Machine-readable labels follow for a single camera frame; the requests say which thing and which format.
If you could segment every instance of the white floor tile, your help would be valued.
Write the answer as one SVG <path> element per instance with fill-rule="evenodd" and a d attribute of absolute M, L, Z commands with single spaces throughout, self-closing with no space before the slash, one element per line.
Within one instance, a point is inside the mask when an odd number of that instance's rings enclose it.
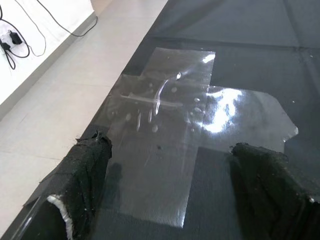
<path fill-rule="evenodd" d="M 167 0 L 113 0 L 101 17 L 156 18 Z"/>
<path fill-rule="evenodd" d="M 0 237 L 86 129 L 166 2 L 92 0 L 97 26 L 0 121 Z"/>
<path fill-rule="evenodd" d="M 59 160 L 0 151 L 0 237 Z"/>
<path fill-rule="evenodd" d="M 20 123 L 7 124 L 10 133 L 1 138 L 0 151 L 62 159 L 109 91 L 106 86 L 53 83 Z"/>
<path fill-rule="evenodd" d="M 91 0 L 95 14 L 99 16 L 113 0 Z"/>

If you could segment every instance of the power outlet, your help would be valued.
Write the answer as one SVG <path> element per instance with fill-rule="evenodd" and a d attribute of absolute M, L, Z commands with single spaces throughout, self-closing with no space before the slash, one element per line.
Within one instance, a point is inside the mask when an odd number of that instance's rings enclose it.
<path fill-rule="evenodd" d="M 12 39 L 10 37 L 10 33 L 7 32 L 3 35 L 0 36 L 0 39 L 3 43 L 7 43 L 10 45 L 11 49 L 15 48 L 17 45 L 13 44 Z M 5 54 L 4 50 L 2 49 L 2 47 L 0 47 L 0 52 L 1 54 Z"/>

